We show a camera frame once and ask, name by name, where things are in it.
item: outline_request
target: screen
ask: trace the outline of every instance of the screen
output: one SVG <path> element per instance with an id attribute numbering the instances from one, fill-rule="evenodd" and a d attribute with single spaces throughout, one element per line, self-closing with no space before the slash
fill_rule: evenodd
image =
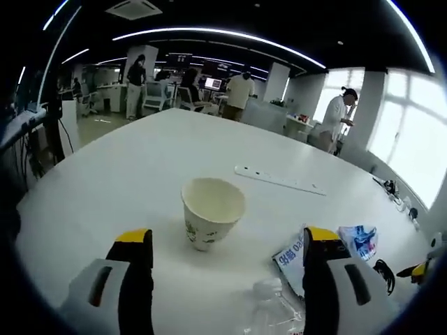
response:
<path id="1" fill-rule="evenodd" d="M 214 78 L 228 78 L 231 65 L 215 61 L 206 61 L 202 67 L 203 75 L 210 75 Z"/>
<path id="2" fill-rule="evenodd" d="M 188 68 L 191 63 L 190 54 L 169 54 L 166 66 L 173 68 Z"/>
<path id="3" fill-rule="evenodd" d="M 215 89 L 218 91 L 221 88 L 221 83 L 222 83 L 222 81 L 219 79 L 207 78 L 207 80 L 205 82 L 205 88 L 206 89 Z"/>

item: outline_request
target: ceiling light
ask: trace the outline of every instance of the ceiling light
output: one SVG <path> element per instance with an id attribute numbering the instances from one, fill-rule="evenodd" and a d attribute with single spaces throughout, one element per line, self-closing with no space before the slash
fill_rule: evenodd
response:
<path id="1" fill-rule="evenodd" d="M 150 29 L 150 30 L 138 31 L 136 33 L 128 33 L 127 35 L 115 37 L 112 40 L 121 40 L 123 38 L 128 38 L 128 37 L 137 36 L 137 35 L 151 34 L 151 33 L 162 33 L 162 32 L 167 32 L 167 31 L 199 31 L 199 32 L 203 32 L 203 33 L 224 34 L 224 35 L 230 35 L 230 36 L 237 36 L 237 37 L 241 37 L 241 38 L 246 38 L 246 39 L 249 39 L 249 40 L 256 40 L 258 42 L 265 43 L 265 44 L 268 44 L 268 45 L 272 45 L 272 46 L 278 47 L 279 49 L 282 49 L 282 50 L 286 50 L 286 51 L 288 51 L 288 52 L 290 52 L 292 54 L 296 54 L 297 56 L 299 56 L 299 57 L 301 57 L 303 59 L 306 59 L 307 61 L 310 61 L 310 62 L 314 63 L 315 65 L 317 65 L 317 66 L 319 66 L 321 68 L 326 68 L 323 64 L 320 64 L 316 60 L 306 56 L 305 54 L 302 54 L 301 52 L 293 50 L 293 49 L 291 49 L 289 47 L 285 47 L 284 45 L 280 45 L 278 43 L 272 42 L 271 40 L 266 40 L 266 39 L 260 38 L 258 36 L 253 36 L 253 35 L 249 35 L 249 34 L 246 34 L 246 33 L 238 33 L 236 31 L 230 31 L 230 30 L 200 28 L 200 27 L 160 28 L 160 29 Z"/>
<path id="2" fill-rule="evenodd" d="M 260 72 L 268 73 L 268 71 L 263 70 L 262 68 L 255 68 L 254 66 L 250 66 L 250 68 L 253 68 L 254 70 L 258 70 Z"/>
<path id="3" fill-rule="evenodd" d="M 226 61 L 224 59 L 209 58 L 209 57 L 202 57 L 202 56 L 193 56 L 193 58 L 206 59 L 208 61 L 220 61 L 221 63 L 229 63 L 229 64 L 235 64 L 235 65 L 244 66 L 244 64 L 236 63 L 235 61 Z"/>
<path id="4" fill-rule="evenodd" d="M 282 92 L 282 97 L 281 97 L 281 101 L 284 101 L 284 97 L 286 96 L 286 92 L 287 92 L 287 87 L 288 87 L 288 82 L 290 80 L 290 77 L 287 78 L 286 81 L 286 87 L 284 87 L 284 92 Z"/>
<path id="5" fill-rule="evenodd" d="M 63 3 L 61 3 L 61 5 L 56 9 L 56 11 L 54 12 L 53 15 L 50 16 L 50 18 L 48 19 L 47 23 L 45 23 L 45 26 L 43 26 L 42 30 L 46 30 L 48 28 L 48 26 L 50 25 L 50 23 L 53 21 L 54 17 L 57 15 L 58 12 L 61 11 L 62 7 L 64 7 L 66 5 L 66 3 L 68 2 L 68 0 L 65 0 Z"/>
<path id="6" fill-rule="evenodd" d="M 419 47 L 420 52 L 422 53 L 425 63 L 427 64 L 428 70 L 431 73 L 434 73 L 434 67 L 432 60 L 430 59 L 430 56 L 428 55 L 427 49 L 425 49 L 424 43 L 420 39 L 418 33 L 414 29 L 413 25 L 410 23 L 410 21 L 406 18 L 405 14 L 397 7 L 392 0 L 386 0 L 388 4 L 391 6 L 391 8 L 396 12 L 397 15 L 399 15 L 400 19 L 403 21 L 403 23 L 406 25 L 407 29 L 410 31 L 410 34 L 413 36 L 413 39 L 415 40 L 416 44 Z"/>
<path id="7" fill-rule="evenodd" d="M 110 63 L 111 61 L 122 61 L 123 59 L 127 59 L 127 57 L 109 59 L 108 61 L 100 61 L 99 63 L 97 63 L 97 65 L 101 65 L 104 63 Z"/>
<path id="8" fill-rule="evenodd" d="M 20 85 L 20 82 L 22 81 L 22 77 L 23 77 L 23 73 L 25 72 L 25 68 L 27 68 L 27 67 L 24 66 L 22 69 L 22 72 L 20 73 L 19 82 L 17 83 L 17 85 Z"/>
<path id="9" fill-rule="evenodd" d="M 262 79 L 262 80 L 265 80 L 265 81 L 267 81 L 267 79 L 266 78 L 262 78 L 262 77 L 258 77 L 257 75 L 251 75 L 252 77 L 254 77 L 254 78 L 258 78 L 258 79 Z"/>
<path id="10" fill-rule="evenodd" d="M 64 63 L 66 63 L 67 61 L 70 61 L 71 59 L 73 59 L 73 58 L 79 56 L 80 54 L 83 54 L 84 52 L 87 52 L 87 51 L 89 51 L 89 50 L 90 50 L 90 49 L 83 49 L 83 51 L 79 51 L 77 54 L 74 54 L 73 56 L 67 58 L 67 59 L 66 59 L 65 61 L 63 61 L 62 63 L 64 64 Z"/>

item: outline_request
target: table surface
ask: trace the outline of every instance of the table surface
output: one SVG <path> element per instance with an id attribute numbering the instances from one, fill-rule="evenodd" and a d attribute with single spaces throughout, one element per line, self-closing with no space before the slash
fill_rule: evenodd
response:
<path id="1" fill-rule="evenodd" d="M 248 179 L 234 173 L 236 165 L 305 179 L 328 195 Z M 247 199 L 241 221 L 208 253 L 193 249 L 185 233 L 180 189 L 195 177 L 225 179 Z M 428 250 L 370 174 L 287 137 L 178 109 L 83 147 L 50 170 L 18 209 L 17 249 L 54 307 L 116 236 L 152 229 L 156 334 L 241 334 L 252 285 L 278 276 L 271 256 L 303 223 L 331 230 L 375 225 L 377 254 L 369 262 L 382 258 L 394 272 L 424 260 Z"/>

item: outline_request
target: black ceiling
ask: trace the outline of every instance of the black ceiling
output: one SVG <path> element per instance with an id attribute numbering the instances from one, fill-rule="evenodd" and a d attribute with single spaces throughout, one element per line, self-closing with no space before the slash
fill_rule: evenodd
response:
<path id="1" fill-rule="evenodd" d="M 151 0 L 163 14 L 129 21 L 105 10 L 122 0 L 69 0 L 47 31 L 42 26 L 61 0 L 31 1 L 23 6 L 16 1 L 18 14 L 15 28 L 3 21 L 4 31 L 14 31 L 10 41 L 20 41 L 14 60 L 20 64 L 46 62 L 51 47 L 74 10 L 82 9 L 69 27 L 54 57 L 58 66 L 69 56 L 89 48 L 77 60 L 86 64 L 126 56 L 129 46 L 153 44 L 160 49 L 160 59 L 167 52 L 190 52 L 206 57 L 227 59 L 268 69 L 273 59 L 259 53 L 222 44 L 178 41 L 194 39 L 248 47 L 279 57 L 308 73 L 321 72 L 313 63 L 284 50 L 242 38 L 195 32 L 169 32 L 141 35 L 112 42 L 112 38 L 136 31 L 161 27 L 211 27 L 244 32 L 293 48 L 319 61 L 327 68 L 364 66 L 410 68 L 427 73 L 425 61 L 413 38 L 386 0 Z M 397 0 L 409 16 L 428 49 L 443 52 L 446 42 L 439 32 L 445 31 L 442 1 Z"/>

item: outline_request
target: black outfit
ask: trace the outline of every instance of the black outfit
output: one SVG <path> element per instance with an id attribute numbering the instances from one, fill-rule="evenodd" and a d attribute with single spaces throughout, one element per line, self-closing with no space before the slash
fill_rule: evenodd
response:
<path id="1" fill-rule="evenodd" d="M 75 98 L 82 96 L 81 84 L 79 82 L 75 82 L 75 84 L 73 85 L 73 96 Z"/>
<path id="2" fill-rule="evenodd" d="M 146 70 L 138 64 L 133 64 L 127 74 L 127 79 L 132 85 L 141 86 L 146 83 Z"/>

